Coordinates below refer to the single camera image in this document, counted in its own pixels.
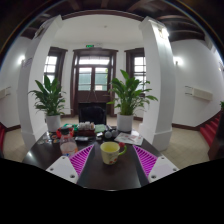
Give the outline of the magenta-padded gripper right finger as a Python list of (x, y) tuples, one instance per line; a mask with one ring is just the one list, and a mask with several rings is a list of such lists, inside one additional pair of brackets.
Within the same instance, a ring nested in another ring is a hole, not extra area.
[(165, 156), (157, 157), (136, 145), (134, 145), (133, 148), (149, 183), (155, 182), (178, 171), (178, 168)]

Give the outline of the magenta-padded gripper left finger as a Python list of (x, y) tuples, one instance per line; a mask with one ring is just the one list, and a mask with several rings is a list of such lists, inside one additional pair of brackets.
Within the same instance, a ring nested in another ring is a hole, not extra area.
[(90, 145), (70, 157), (61, 156), (47, 168), (47, 171), (76, 184), (93, 148), (94, 145)]

